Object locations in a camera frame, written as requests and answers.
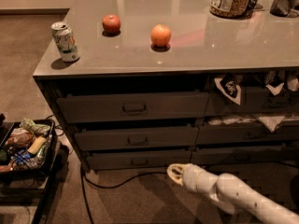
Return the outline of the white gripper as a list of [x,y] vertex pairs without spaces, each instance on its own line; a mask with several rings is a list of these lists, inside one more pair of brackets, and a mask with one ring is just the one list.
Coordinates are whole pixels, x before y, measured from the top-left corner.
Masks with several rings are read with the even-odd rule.
[[194,164],[173,163],[167,168],[167,175],[188,191],[211,194],[218,177]]

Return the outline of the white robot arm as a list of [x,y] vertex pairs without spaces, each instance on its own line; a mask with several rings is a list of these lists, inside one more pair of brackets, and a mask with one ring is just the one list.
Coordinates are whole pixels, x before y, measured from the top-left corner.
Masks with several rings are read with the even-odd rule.
[[175,183],[205,196],[227,214],[244,209],[263,224],[299,224],[297,214],[264,197],[235,175],[214,175],[191,163],[170,164],[167,174]]

